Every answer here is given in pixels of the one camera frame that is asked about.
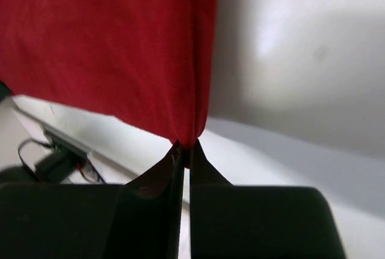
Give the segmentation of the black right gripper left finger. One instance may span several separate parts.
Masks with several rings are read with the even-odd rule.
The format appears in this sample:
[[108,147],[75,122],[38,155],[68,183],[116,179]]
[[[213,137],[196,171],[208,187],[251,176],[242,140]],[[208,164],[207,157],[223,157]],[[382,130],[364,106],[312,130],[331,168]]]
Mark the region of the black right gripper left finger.
[[180,147],[127,184],[59,184],[1,170],[2,258],[177,258]]

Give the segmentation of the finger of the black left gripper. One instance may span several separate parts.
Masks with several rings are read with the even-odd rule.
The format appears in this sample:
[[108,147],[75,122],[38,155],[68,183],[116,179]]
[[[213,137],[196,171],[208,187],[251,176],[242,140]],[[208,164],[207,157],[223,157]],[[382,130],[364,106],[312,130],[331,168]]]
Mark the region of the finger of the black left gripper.
[[4,101],[8,97],[10,97],[13,92],[8,88],[8,86],[0,81],[0,101]]

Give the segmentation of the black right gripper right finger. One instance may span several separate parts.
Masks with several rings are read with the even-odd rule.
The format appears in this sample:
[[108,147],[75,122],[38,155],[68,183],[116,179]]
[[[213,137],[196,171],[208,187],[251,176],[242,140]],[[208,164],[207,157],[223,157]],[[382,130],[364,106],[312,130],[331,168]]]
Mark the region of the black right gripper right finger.
[[319,190],[235,186],[211,165],[200,143],[189,166],[193,258],[345,258]]

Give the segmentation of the dark red t shirt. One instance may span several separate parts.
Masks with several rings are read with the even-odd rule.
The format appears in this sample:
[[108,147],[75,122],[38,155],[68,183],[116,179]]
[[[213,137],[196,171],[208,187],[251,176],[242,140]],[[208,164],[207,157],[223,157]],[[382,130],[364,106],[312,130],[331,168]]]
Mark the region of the dark red t shirt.
[[208,116],[217,0],[1,0],[1,81],[191,148]]

